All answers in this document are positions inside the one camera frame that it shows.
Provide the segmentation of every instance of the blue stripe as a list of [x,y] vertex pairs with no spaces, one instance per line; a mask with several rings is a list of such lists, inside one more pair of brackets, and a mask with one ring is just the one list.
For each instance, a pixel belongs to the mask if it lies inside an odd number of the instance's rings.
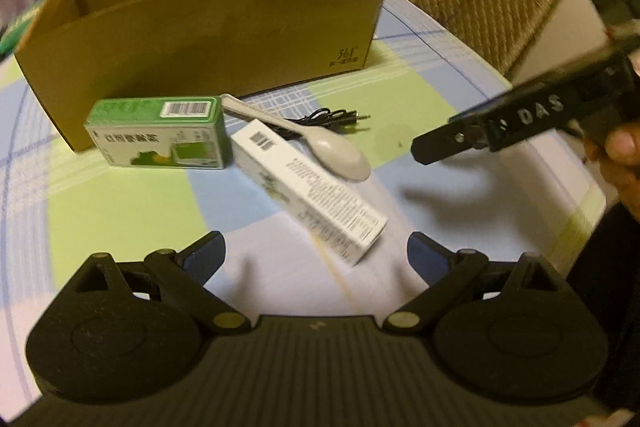
[[34,150],[39,149],[40,147],[47,145],[51,142],[53,142],[53,140],[55,140],[58,137],[57,134],[52,134],[50,136],[47,136],[46,138],[42,138],[40,140],[38,140],[37,142],[33,142],[32,144],[28,145],[27,147],[23,147],[22,149],[18,149],[16,152],[11,153],[9,156],[7,156],[6,158],[3,158],[0,160],[0,167],[4,167],[5,165],[9,165],[9,163],[11,163],[13,160],[18,159],[30,152],[33,152]]
[[9,156],[7,158],[6,170],[4,172],[4,184],[2,186],[2,206],[0,207],[0,285],[2,290],[2,301],[4,305],[4,320],[6,322],[7,334],[9,337],[9,346],[11,354],[14,357],[15,371],[20,381],[20,387],[25,399],[29,402],[33,401],[31,396],[31,390],[27,383],[27,376],[24,374],[24,368],[22,367],[22,361],[20,359],[20,349],[15,338],[14,318],[11,312],[11,306],[9,305],[9,279],[7,275],[7,248],[6,248],[6,221],[7,221],[7,206],[9,200],[9,181],[12,171],[13,155],[11,153],[15,145],[15,135],[18,129],[18,122],[20,121],[20,115],[24,108],[24,100],[29,92],[29,86],[24,86],[24,92],[20,99],[20,105],[18,106],[18,113],[16,114],[14,127],[11,131],[11,138],[9,140]]
[[422,31],[422,32],[410,31],[409,33],[398,33],[396,35],[384,35],[382,37],[377,37],[376,40],[386,41],[387,39],[397,39],[400,37],[413,37],[414,35],[418,37],[420,35],[442,35],[444,33],[447,33],[447,31],[446,30],[428,30],[428,31]]
[[398,19],[402,24],[404,24],[407,28],[409,28],[411,30],[411,32],[418,37],[422,42],[424,42],[424,44],[432,51],[434,52],[436,55],[438,55],[438,57],[440,57],[442,60],[444,60],[449,66],[451,66],[455,71],[457,71],[460,76],[462,76],[462,78],[464,78],[469,84],[471,84],[483,97],[484,99],[488,99],[489,96],[487,94],[485,94],[484,92],[482,92],[482,89],[480,89],[478,86],[476,86],[476,84],[468,77],[466,76],[465,73],[463,73],[462,71],[460,71],[460,69],[458,67],[456,67],[448,58],[442,56],[436,49],[434,49],[426,40],[424,40],[420,34],[416,31],[414,31],[413,28],[411,28],[410,26],[408,26],[400,17],[398,17],[395,13],[391,12],[388,8],[386,8],[385,6],[382,7],[384,10],[386,10],[387,12],[389,12],[393,17],[395,17],[396,19]]

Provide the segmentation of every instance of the tablecloth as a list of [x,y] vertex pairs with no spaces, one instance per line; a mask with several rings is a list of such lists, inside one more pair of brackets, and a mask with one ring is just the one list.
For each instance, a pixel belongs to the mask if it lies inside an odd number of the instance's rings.
[[[408,153],[415,136],[507,88],[417,7],[385,0],[363,70],[249,98],[288,118],[323,106],[371,115],[349,139],[373,174],[352,187],[389,220],[367,256],[348,267],[234,166],[111,168],[95,150],[74,154],[8,58],[0,65],[0,415],[10,419],[38,397],[26,336],[94,251],[135,261],[220,230],[226,261],[206,287],[252,320],[274,313],[382,320],[425,288],[406,260],[414,230],[497,260],[539,251],[566,272],[604,195],[555,132],[427,167]],[[241,125],[226,119],[229,133]]]

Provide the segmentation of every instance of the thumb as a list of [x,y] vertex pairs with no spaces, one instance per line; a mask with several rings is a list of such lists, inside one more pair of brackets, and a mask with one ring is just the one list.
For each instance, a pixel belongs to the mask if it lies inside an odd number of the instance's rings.
[[640,164],[640,123],[625,123],[610,133],[605,150],[616,163],[627,166]]

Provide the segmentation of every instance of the hand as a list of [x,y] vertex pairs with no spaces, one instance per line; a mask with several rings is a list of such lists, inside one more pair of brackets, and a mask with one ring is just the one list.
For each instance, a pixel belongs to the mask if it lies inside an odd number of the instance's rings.
[[617,188],[622,204],[640,221],[640,180],[632,170],[640,167],[640,123],[627,123],[613,131],[604,149],[585,140],[584,152],[591,161],[600,163],[604,180]]
[[633,418],[633,413],[627,409],[618,409],[611,416],[587,416],[574,427],[622,427]]

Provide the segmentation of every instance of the spoon handle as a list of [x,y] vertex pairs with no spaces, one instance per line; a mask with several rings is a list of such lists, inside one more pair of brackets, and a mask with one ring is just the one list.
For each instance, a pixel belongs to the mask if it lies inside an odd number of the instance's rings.
[[248,116],[249,118],[255,118],[256,120],[277,125],[278,127],[282,127],[283,129],[293,131],[298,134],[305,134],[305,129],[301,125],[275,116],[274,114],[264,112],[253,105],[249,105],[238,100],[230,94],[225,93],[220,96],[220,99],[222,99],[222,107],[228,112]]

